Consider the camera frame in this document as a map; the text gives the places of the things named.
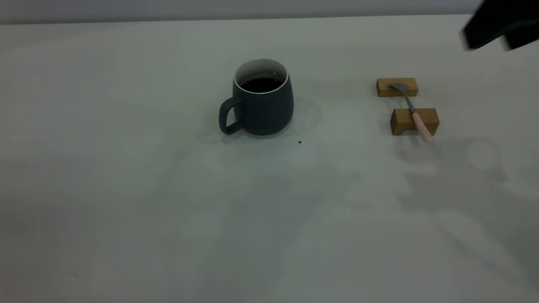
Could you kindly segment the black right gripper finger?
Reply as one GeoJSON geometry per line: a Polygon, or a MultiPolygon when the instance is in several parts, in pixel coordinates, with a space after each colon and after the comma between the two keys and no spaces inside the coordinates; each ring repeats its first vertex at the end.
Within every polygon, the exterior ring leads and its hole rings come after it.
{"type": "Polygon", "coordinates": [[[484,0],[464,27],[462,37],[468,50],[477,50],[527,26],[539,26],[537,0],[484,0]]]}
{"type": "Polygon", "coordinates": [[[514,50],[539,40],[539,27],[527,26],[514,29],[505,34],[509,50],[514,50]]]}

